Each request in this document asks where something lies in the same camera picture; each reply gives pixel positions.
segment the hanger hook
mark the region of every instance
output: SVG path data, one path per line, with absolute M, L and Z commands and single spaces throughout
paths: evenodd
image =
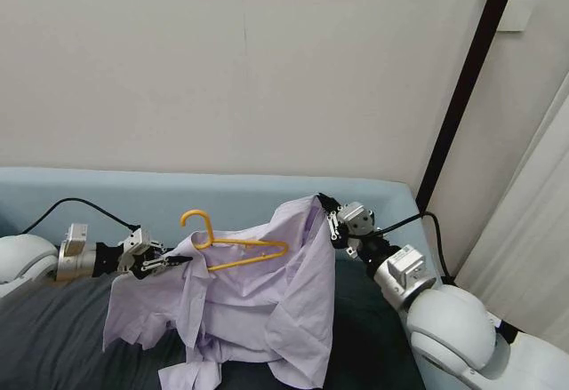
M 207 242 L 201 243 L 199 245 L 194 244 L 194 247 L 197 250 L 204 250 L 205 248 L 209 248 L 213 244 L 213 228 L 212 228 L 212 221 L 210 219 L 209 214 L 205 211 L 202 211 L 202 210 L 186 211 L 183 214 L 181 214 L 180 225 L 182 227 L 186 226 L 186 220 L 189 219 L 190 217 L 194 216 L 194 215 L 199 215 L 200 217 L 202 217 L 204 219 L 205 231 L 207 232 Z

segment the black metal frame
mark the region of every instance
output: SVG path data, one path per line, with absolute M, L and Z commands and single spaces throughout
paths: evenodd
M 464 110 L 469 104 L 470 96 L 474 91 L 507 3 L 508 0 L 486 0 L 482 16 L 478 22 L 472 44 L 470 44 L 469 52 L 462 65 L 461 75 L 454 88 L 451 102 L 446 111 L 445 119 L 438 133 L 437 142 L 433 148 L 433 153 L 429 159 L 427 170 L 425 170 L 421 187 L 417 194 L 416 203 L 421 212 L 427 209 L 429 200 L 435 191 L 438 177 L 445 165 L 445 159 L 451 149 Z

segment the lavender shirt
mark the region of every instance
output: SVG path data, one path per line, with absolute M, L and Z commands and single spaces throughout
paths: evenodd
M 137 280 L 113 282 L 103 349 L 122 338 L 150 348 L 175 327 L 186 362 L 160 370 L 164 390 L 214 389 L 225 361 L 267 362 L 273 375 L 297 388 L 324 384 L 332 348 L 334 253 L 319 201 L 280 205 L 267 224 L 216 237 L 286 241 L 283 257 L 209 273 L 207 266 L 260 255 L 263 248 L 215 244 L 196 232 L 170 255 L 187 265 Z

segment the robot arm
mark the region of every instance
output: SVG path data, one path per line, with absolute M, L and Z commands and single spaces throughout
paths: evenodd
M 138 279 L 190 261 L 166 255 L 164 246 L 141 227 L 117 246 L 87 242 L 87 225 L 72 224 L 59 251 L 44 238 L 16 235 L 0 238 L 0 304 L 46 280 L 58 282 L 98 277 L 116 271 Z
M 500 320 L 478 298 L 455 286 L 436 287 L 420 252 L 386 241 L 372 211 L 320 199 L 334 248 L 364 261 L 367 275 L 406 321 L 415 352 L 473 389 L 567 388 L 568 354 L 521 331 L 509 344 L 496 331 Z

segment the bed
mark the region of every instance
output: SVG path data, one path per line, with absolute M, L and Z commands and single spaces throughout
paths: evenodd
M 359 200 L 386 226 L 417 212 L 405 184 L 370 179 L 163 174 L 0 168 L 0 235 L 13 235 L 63 197 L 89 199 L 127 221 L 150 229 L 175 246 L 195 228 L 181 228 L 180 214 L 208 211 L 218 229 L 265 222 L 282 202 L 324 192 Z M 59 243 L 71 222 L 89 224 L 88 239 L 116 243 L 124 229 L 82 204 L 67 203 L 34 234 Z M 428 257 L 418 222 L 393 232 L 393 243 L 411 243 Z M 364 273 L 363 265 L 337 252 L 333 350 L 327 389 L 463 388 L 458 381 L 415 357 L 400 317 Z M 0 388 L 156 389 L 157 370 L 184 361 L 175 330 L 143 351 L 122 341 L 101 352 L 102 328 L 113 276 L 45 286 L 0 309 Z M 358 355 L 361 346 L 373 356 Z M 288 388 L 264 363 L 223 364 L 220 389 Z

